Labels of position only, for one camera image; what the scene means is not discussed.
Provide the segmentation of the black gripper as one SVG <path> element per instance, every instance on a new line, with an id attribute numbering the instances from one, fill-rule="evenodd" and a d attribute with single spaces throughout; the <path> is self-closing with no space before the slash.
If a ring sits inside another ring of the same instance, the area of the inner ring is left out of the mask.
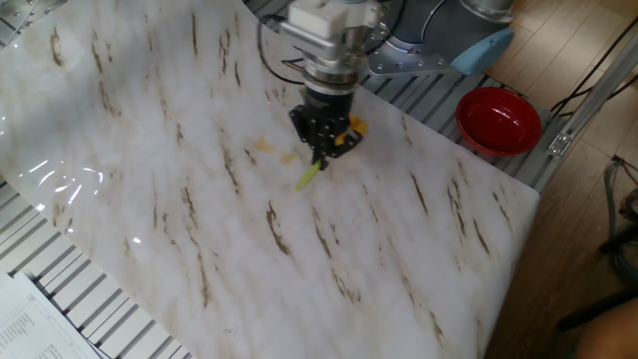
<path id="1" fill-rule="evenodd" d="M 350 127 L 354 94 L 327 95 L 306 90 L 304 103 L 289 112 L 289 118 L 302 143 L 312 150 L 312 165 L 328 168 L 330 159 L 338 159 L 354 150 L 363 135 Z"/>

